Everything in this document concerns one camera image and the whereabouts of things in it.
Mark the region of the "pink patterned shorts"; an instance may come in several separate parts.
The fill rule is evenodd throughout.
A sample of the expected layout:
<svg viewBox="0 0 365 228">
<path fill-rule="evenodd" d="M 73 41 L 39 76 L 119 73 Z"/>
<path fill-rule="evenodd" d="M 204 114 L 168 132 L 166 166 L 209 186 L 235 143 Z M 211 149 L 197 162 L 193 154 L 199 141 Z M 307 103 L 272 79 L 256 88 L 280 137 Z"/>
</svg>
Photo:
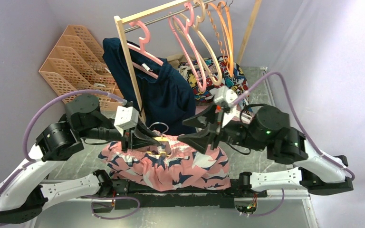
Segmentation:
<svg viewBox="0 0 365 228">
<path fill-rule="evenodd" d="M 98 158 L 110 168 L 110 178 L 127 179 L 157 191 L 185 187 L 224 190 L 231 186 L 229 159 L 223 149 L 208 148 L 200 153 L 175 136 L 167 138 L 166 157 L 156 146 L 124 152 L 120 142 L 111 142 Z"/>
</svg>

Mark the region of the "white eraser box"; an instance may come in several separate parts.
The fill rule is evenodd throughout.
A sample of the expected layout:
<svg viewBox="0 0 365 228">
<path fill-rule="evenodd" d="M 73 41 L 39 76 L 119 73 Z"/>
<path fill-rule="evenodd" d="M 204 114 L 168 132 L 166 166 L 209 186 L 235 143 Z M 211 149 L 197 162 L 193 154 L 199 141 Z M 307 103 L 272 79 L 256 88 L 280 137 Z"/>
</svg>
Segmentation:
<svg viewBox="0 0 365 228">
<path fill-rule="evenodd" d="M 252 121 L 252 115 L 243 112 L 239 114 L 239 120 L 245 124 L 249 124 Z"/>
</svg>

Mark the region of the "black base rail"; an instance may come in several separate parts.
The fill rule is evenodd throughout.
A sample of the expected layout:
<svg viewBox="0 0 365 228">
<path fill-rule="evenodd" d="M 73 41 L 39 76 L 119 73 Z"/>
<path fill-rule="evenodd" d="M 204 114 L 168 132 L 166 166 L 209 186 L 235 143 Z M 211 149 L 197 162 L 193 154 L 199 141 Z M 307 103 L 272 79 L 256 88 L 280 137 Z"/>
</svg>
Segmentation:
<svg viewBox="0 0 365 228">
<path fill-rule="evenodd" d="M 115 180 L 113 187 L 116 197 L 136 198 L 141 208 L 218 206 L 222 209 L 234 209 L 235 202 L 239 199 L 267 197 L 266 191 L 254 192 L 248 184 L 242 185 L 238 179 L 232 179 L 230 183 L 231 186 L 225 190 L 185 187 L 161 192 L 132 181 Z"/>
</svg>

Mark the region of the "yellow hanger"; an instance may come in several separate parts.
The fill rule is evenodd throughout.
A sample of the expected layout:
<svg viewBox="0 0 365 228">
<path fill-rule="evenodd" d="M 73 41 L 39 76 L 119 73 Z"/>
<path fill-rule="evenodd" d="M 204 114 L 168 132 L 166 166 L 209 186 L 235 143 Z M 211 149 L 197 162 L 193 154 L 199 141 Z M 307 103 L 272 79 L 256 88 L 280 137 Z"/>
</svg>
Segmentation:
<svg viewBox="0 0 365 228">
<path fill-rule="evenodd" d="M 167 124 L 163 123 L 163 122 L 155 122 L 155 123 L 151 124 L 149 128 L 151 128 L 152 126 L 157 125 L 157 124 L 161 124 L 161 125 L 166 127 L 166 129 L 163 132 L 160 132 L 159 136 L 154 137 L 154 139 L 156 141 L 158 141 L 160 143 L 160 145 L 157 146 L 157 151 L 154 152 L 153 150 L 148 148 L 146 153 L 151 154 L 151 155 L 155 155 L 155 156 L 158 156 L 158 157 L 166 158 L 166 157 L 170 156 L 170 153 L 167 150 L 167 148 L 170 147 L 169 139 L 165 135 L 165 133 L 169 130 L 169 126 Z"/>
</svg>

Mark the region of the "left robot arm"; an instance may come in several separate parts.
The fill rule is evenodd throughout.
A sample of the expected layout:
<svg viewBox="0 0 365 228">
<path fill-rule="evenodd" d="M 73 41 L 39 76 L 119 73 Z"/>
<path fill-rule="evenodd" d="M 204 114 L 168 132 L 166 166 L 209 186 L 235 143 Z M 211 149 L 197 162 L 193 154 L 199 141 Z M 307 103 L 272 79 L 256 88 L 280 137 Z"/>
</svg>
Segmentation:
<svg viewBox="0 0 365 228">
<path fill-rule="evenodd" d="M 50 124 L 31 149 L 31 129 L 52 105 L 65 98 L 65 114 Z M 23 136 L 24 161 L 0 183 L 0 226 L 22 224 L 61 202 L 86 197 L 105 199 L 114 195 L 113 182 L 104 170 L 83 178 L 44 185 L 42 181 L 59 165 L 84 149 L 84 139 L 116 141 L 122 150 L 159 145 L 156 136 L 141 121 L 133 105 L 100 90 L 78 90 L 44 105 L 32 118 Z"/>
</svg>

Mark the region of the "pink clipboard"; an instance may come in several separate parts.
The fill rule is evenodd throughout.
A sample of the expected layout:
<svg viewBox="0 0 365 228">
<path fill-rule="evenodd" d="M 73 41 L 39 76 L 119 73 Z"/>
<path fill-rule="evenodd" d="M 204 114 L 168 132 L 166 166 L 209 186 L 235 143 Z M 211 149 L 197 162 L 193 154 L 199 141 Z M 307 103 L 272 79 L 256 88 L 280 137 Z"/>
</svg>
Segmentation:
<svg viewBox="0 0 365 228">
<path fill-rule="evenodd" d="M 201 105 L 196 107 L 195 116 L 209 117 L 214 114 L 213 105 Z"/>
</svg>

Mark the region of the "wooden clothes rack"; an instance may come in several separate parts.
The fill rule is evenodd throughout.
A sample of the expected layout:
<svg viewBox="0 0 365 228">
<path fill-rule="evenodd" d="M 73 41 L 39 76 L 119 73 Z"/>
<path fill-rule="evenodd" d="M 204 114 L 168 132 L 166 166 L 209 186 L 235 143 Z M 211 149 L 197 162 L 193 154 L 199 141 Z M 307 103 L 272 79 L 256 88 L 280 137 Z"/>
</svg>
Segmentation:
<svg viewBox="0 0 365 228">
<path fill-rule="evenodd" d="M 130 55 L 130 51 L 127 47 L 127 39 L 126 39 L 126 33 L 130 32 L 132 30 L 137 29 L 137 26 L 133 26 L 131 27 L 129 25 L 129 22 L 132 21 L 136 21 L 136 20 L 141 20 L 142 18 L 146 18 L 148 16 L 151 16 L 153 14 L 159 13 L 161 11 L 165 11 L 169 8 L 178 6 L 178 5 L 184 5 L 184 3 L 188 2 L 188 0 L 174 0 L 171 2 L 168 2 L 166 4 L 151 8 L 151 9 L 147 9 L 145 11 L 136 13 L 134 15 L 125 17 L 125 18 L 120 18 L 119 16 L 115 16 L 115 24 L 117 26 L 117 30 L 118 30 L 118 35 L 120 38 L 120 42 L 124 51 L 124 56 L 125 56 L 125 60 L 126 60 L 126 64 L 129 70 L 129 74 L 130 74 L 130 78 L 133 84 L 133 88 L 134 88 L 134 93 L 135 96 L 137 98 L 137 103 L 140 109 L 142 109 L 142 100 L 141 100 L 141 95 L 139 92 L 139 88 L 137 85 L 137 80 L 136 80 L 136 75 L 135 75 L 135 71 L 134 71 L 134 66 L 132 64 L 132 59 L 131 59 L 131 55 Z M 211 1 L 207 1 L 204 2 L 205 3 L 205 9 L 206 9 L 206 16 L 210 16 L 210 13 L 207 11 L 208 6 L 211 5 Z M 226 49 L 222 49 L 221 53 L 224 57 L 224 60 L 227 61 L 227 66 L 228 66 L 228 70 L 229 73 L 232 74 L 233 73 L 233 63 L 240 63 L 242 61 L 242 58 L 244 56 L 244 51 L 246 49 L 247 43 L 249 41 L 256 17 L 258 15 L 258 11 L 260 9 L 261 6 L 261 1 L 260 0 L 255 0 L 254 2 L 254 6 L 253 9 L 251 11 L 251 15 L 250 15 L 250 19 L 246 28 L 246 32 L 244 34 L 244 38 L 243 41 L 241 43 L 240 46 L 240 51 L 237 55 L 236 58 L 233 57 L 233 34 L 232 34 L 232 26 L 231 26 L 231 18 L 230 18 L 230 11 L 229 11 L 229 5 L 227 5 L 226 2 L 223 3 L 223 6 L 220 7 L 219 5 L 215 6 L 214 9 L 216 10 L 216 12 L 218 13 L 219 17 L 220 17 L 220 21 L 221 21 L 221 25 L 223 27 L 223 37 L 224 37 L 224 42 L 226 43 Z M 170 13 L 166 16 L 151 20 L 147 23 L 144 23 L 146 26 L 156 23 L 158 21 L 161 21 L 163 19 L 168 19 L 174 15 L 177 15 L 178 13 L 182 13 L 182 11 L 177 11 L 175 13 Z"/>
</svg>

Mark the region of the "pink hanger with navy shorts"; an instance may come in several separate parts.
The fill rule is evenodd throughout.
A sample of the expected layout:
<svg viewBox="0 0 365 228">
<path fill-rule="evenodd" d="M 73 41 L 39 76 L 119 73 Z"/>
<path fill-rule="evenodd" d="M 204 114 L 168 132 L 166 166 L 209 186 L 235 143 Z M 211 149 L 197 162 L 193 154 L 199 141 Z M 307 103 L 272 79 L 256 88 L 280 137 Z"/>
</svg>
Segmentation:
<svg viewBox="0 0 365 228">
<path fill-rule="evenodd" d="M 160 60 L 159 58 L 157 58 L 156 56 L 152 55 L 151 53 L 149 53 L 145 48 L 145 45 L 148 44 L 151 40 L 151 33 L 150 33 L 148 27 L 140 20 L 129 22 L 129 25 L 131 27 L 137 26 L 138 28 L 142 29 L 142 31 L 144 32 L 144 37 L 139 37 L 139 46 L 133 45 L 133 44 L 130 44 L 127 42 L 128 49 L 133 50 L 133 51 L 145 56 L 147 59 L 155 62 L 157 65 L 162 66 L 163 61 Z M 153 77 L 155 79 L 158 78 L 158 75 L 155 74 L 153 72 L 153 69 L 150 68 L 146 63 L 142 63 L 139 65 L 139 64 L 135 63 L 134 61 L 132 61 L 132 64 L 134 67 L 145 72 L 147 75 L 150 75 L 151 77 Z"/>
</svg>

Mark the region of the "navy blue shorts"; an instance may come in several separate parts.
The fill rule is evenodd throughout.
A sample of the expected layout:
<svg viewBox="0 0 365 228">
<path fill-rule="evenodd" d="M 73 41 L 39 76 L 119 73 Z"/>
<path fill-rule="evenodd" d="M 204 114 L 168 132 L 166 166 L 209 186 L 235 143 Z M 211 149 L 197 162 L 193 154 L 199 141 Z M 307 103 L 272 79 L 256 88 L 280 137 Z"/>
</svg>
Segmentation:
<svg viewBox="0 0 365 228">
<path fill-rule="evenodd" d="M 126 64 L 119 38 L 105 38 L 102 41 L 102 56 L 115 79 L 124 99 L 133 102 L 139 108 L 133 83 Z M 154 129 L 165 130 L 168 135 L 195 133 L 194 127 L 183 125 L 182 121 L 195 115 L 196 104 L 189 83 L 163 58 L 162 65 L 148 57 L 130 50 L 131 59 L 139 65 L 146 64 L 158 77 L 154 78 L 140 69 L 135 69 L 135 77 L 140 91 L 142 107 L 146 116 L 146 125 L 155 123 Z"/>
</svg>

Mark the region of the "beige plastic file organizer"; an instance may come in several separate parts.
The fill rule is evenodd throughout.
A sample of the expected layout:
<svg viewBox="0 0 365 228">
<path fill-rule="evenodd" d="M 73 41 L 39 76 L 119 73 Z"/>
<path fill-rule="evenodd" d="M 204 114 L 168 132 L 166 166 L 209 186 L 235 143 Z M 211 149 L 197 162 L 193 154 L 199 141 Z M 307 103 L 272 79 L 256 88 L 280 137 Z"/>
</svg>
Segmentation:
<svg viewBox="0 0 365 228">
<path fill-rule="evenodd" d="M 39 69 L 57 95 L 101 90 L 123 97 L 102 55 L 103 48 L 82 25 L 68 25 Z"/>
</svg>

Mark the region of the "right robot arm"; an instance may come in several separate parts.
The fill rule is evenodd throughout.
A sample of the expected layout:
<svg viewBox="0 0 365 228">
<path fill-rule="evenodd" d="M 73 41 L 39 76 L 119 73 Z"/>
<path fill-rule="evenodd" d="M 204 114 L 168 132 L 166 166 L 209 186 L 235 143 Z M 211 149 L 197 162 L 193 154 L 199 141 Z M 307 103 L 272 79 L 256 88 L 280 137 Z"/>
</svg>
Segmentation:
<svg viewBox="0 0 365 228">
<path fill-rule="evenodd" d="M 315 149 L 304 131 L 290 126 L 289 114 L 271 105 L 260 104 L 248 122 L 241 118 L 228 120 L 216 105 L 189 119 L 185 125 L 200 131 L 178 136 L 178 141 L 200 153 L 215 149 L 219 143 L 236 145 L 254 151 L 266 151 L 275 163 L 292 165 L 292 169 L 268 173 L 242 172 L 233 188 L 242 196 L 267 190 L 303 188 L 309 193 L 328 196 L 353 190 L 344 155 L 332 157 Z"/>
</svg>

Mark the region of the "beige wooden hanger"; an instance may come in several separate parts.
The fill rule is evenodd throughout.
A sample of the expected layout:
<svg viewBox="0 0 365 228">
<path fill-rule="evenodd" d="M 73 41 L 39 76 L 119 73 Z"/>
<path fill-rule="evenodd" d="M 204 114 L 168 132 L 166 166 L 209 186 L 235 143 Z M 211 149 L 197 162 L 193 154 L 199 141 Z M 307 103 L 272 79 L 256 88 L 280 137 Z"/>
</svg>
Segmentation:
<svg viewBox="0 0 365 228">
<path fill-rule="evenodd" d="M 193 5 L 193 10 L 194 10 L 194 13 L 195 13 L 195 22 L 194 22 L 194 25 L 190 28 L 189 32 L 191 30 L 194 31 L 194 33 L 199 37 L 200 41 L 205 45 L 205 47 L 206 47 L 207 51 L 209 52 L 209 54 L 210 54 L 211 58 L 213 59 L 213 61 L 215 63 L 217 63 L 217 57 L 216 57 L 211 45 L 209 44 L 208 40 L 205 38 L 205 36 L 199 30 L 199 25 L 201 23 L 203 23 L 205 18 L 206 18 L 205 3 L 202 0 L 192 0 L 192 1 L 190 0 L 190 3 Z M 178 13 L 177 17 L 179 19 L 181 19 L 182 22 L 184 22 L 186 15 L 184 15 L 183 13 Z M 204 58 L 202 56 L 201 56 L 201 62 L 203 64 L 203 67 L 204 67 L 204 70 L 205 70 L 205 75 L 206 76 L 209 75 L 210 70 L 207 67 L 207 65 L 205 64 Z"/>
</svg>

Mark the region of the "colourful cartoon print cloth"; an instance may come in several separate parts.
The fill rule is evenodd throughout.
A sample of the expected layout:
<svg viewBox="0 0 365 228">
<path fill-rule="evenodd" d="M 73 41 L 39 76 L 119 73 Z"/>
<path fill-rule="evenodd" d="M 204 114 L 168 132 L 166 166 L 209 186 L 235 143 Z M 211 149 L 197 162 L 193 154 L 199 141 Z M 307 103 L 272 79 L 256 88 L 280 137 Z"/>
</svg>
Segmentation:
<svg viewBox="0 0 365 228">
<path fill-rule="evenodd" d="M 222 56 L 217 58 L 217 63 L 212 58 L 205 58 L 204 61 L 210 70 L 210 74 L 206 76 L 207 86 L 204 92 L 199 90 L 195 75 L 188 62 L 180 62 L 177 67 L 177 71 L 189 83 L 197 102 L 210 103 L 213 101 L 216 89 L 221 86 L 227 86 L 238 95 L 249 88 L 243 70 L 238 64 L 234 64 L 233 75 L 231 76 Z"/>
</svg>

